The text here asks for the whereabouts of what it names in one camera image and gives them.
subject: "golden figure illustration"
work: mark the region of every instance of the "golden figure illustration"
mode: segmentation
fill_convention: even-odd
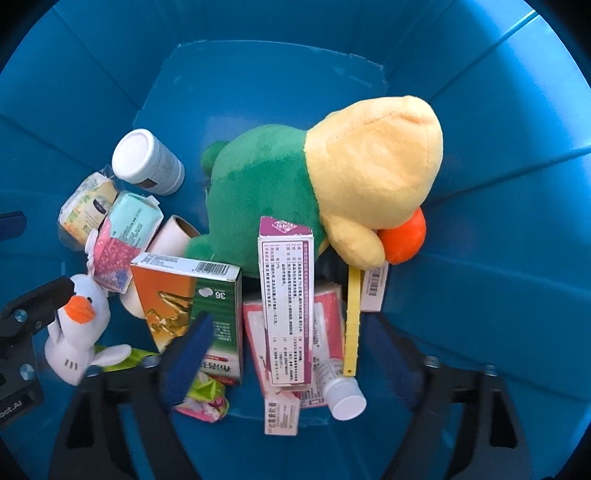
[[[148,318],[150,330],[153,333],[165,331],[173,337],[181,336],[189,325],[191,308],[193,307],[193,297],[182,297],[165,291],[158,291],[156,292],[156,295],[166,305],[174,309],[176,314],[171,317],[163,318],[155,309],[149,309],[146,313],[146,318]],[[154,316],[156,321],[150,321],[150,316]]]

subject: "screw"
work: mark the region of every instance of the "screw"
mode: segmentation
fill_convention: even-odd
[[[160,363],[159,355],[149,355],[142,360],[142,367],[152,368],[156,367]]]
[[[25,312],[24,310],[18,309],[16,312],[14,312],[14,317],[16,318],[18,323],[22,323],[26,321],[27,318],[29,318],[29,315],[27,315],[27,312]]]
[[[96,377],[97,375],[100,375],[101,372],[102,370],[100,367],[97,367],[96,365],[91,365],[86,369],[84,375],[86,377]]]
[[[425,367],[439,368],[440,364],[441,363],[439,362],[439,359],[436,356],[427,355],[425,357]]]
[[[496,367],[494,365],[485,365],[484,374],[489,377],[496,377]]]
[[[21,365],[21,377],[25,381],[31,381],[35,378],[35,369],[29,364]]]

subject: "white plush goose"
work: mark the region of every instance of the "white plush goose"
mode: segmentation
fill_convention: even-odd
[[[109,367],[125,360],[129,345],[116,345],[95,353],[95,342],[111,319],[107,293],[89,275],[72,277],[74,295],[57,311],[57,319],[47,330],[47,362],[70,385],[78,385],[91,365]]]

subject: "green plush body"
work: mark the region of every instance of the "green plush body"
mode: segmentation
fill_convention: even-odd
[[[262,216],[306,225],[314,233],[316,258],[326,233],[304,154],[306,132],[265,125],[203,154],[211,176],[207,195],[209,234],[191,240],[186,257],[242,267],[258,277],[257,239]]]

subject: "cardboard tube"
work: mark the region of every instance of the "cardboard tube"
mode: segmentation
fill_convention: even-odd
[[[156,255],[169,255],[170,257],[182,257],[189,240],[199,236],[197,229],[184,218],[173,215],[160,231],[156,234],[147,252]],[[135,283],[132,280],[127,292],[120,294],[119,298],[125,310],[133,316],[144,319],[144,309],[139,301]]]

